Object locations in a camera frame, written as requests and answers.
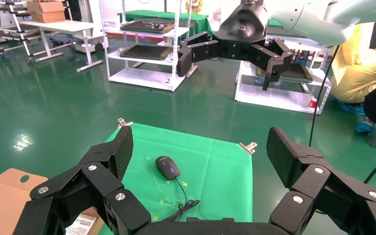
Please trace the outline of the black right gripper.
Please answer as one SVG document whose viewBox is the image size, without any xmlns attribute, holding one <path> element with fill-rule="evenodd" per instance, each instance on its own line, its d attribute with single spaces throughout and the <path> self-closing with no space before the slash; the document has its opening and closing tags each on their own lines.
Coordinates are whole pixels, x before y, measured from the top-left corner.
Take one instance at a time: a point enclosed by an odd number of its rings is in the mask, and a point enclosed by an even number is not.
<svg viewBox="0 0 376 235">
<path fill-rule="evenodd" d="M 192 63 L 215 57 L 251 60 L 265 72 L 262 89 L 290 67 L 293 53 L 280 38 L 265 45 L 269 14 L 263 3 L 241 3 L 213 33 L 207 31 L 182 40 L 178 50 L 177 73 L 186 76 Z"/>
</svg>

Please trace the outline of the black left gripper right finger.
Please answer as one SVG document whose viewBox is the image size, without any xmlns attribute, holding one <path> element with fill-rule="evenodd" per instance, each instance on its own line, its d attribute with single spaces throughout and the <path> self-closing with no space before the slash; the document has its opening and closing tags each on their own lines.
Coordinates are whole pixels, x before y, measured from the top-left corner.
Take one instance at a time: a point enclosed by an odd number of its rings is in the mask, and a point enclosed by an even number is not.
<svg viewBox="0 0 376 235">
<path fill-rule="evenodd" d="M 376 235 L 376 188 L 335 169 L 316 149 L 293 143 L 278 127 L 269 130 L 266 150 L 288 189 L 271 224 L 300 235 L 318 210 L 350 235 Z"/>
</svg>

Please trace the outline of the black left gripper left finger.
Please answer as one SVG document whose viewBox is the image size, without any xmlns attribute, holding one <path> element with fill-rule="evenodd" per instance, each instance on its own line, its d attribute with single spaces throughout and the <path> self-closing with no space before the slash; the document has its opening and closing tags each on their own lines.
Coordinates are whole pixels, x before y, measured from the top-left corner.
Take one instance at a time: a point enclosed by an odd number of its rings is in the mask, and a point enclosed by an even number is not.
<svg viewBox="0 0 376 235">
<path fill-rule="evenodd" d="M 14 234 L 63 235 L 89 208 L 116 235 L 133 235 L 148 225 L 150 213 L 122 183 L 133 146 L 132 129 L 123 126 L 112 141 L 91 146 L 76 166 L 37 185 Z"/>
</svg>

